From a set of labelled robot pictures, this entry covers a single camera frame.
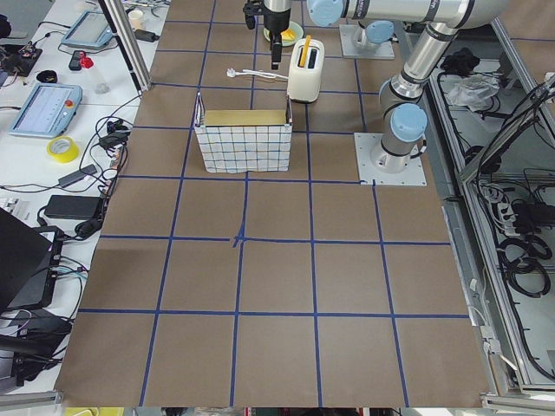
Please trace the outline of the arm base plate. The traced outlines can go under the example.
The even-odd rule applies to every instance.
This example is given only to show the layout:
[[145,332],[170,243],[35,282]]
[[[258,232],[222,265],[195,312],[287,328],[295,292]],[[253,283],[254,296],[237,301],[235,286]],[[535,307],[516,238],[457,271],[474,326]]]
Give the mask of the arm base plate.
[[381,133],[355,133],[356,163],[362,185],[426,186],[416,144],[410,154],[394,156],[382,148]]
[[363,27],[359,24],[339,26],[343,57],[351,59],[394,60],[391,21],[374,21]]

